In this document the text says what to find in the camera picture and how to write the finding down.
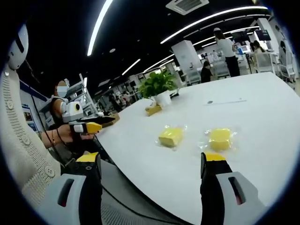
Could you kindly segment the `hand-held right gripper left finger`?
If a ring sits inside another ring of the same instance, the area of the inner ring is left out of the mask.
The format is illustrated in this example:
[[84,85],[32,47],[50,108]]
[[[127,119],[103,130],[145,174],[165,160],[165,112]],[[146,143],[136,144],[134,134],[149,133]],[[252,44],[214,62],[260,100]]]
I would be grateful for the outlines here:
[[101,225],[101,157],[91,153],[47,188],[37,212],[48,225]]

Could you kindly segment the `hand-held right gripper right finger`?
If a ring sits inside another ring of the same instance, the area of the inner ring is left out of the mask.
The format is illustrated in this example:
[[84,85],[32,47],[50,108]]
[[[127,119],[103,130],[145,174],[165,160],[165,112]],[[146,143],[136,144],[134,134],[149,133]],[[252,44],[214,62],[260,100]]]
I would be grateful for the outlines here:
[[267,212],[258,189],[217,153],[201,153],[203,225],[254,225]]

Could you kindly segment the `person's left hand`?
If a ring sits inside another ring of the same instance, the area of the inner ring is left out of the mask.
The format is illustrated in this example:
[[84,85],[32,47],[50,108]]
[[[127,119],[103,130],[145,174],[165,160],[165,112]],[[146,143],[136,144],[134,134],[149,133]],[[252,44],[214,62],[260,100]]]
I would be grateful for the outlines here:
[[64,143],[72,143],[74,141],[79,140],[91,140],[94,138],[96,133],[86,133],[86,134],[79,134],[73,135],[71,132],[71,127],[67,124],[60,126],[57,129],[58,136],[62,139]]

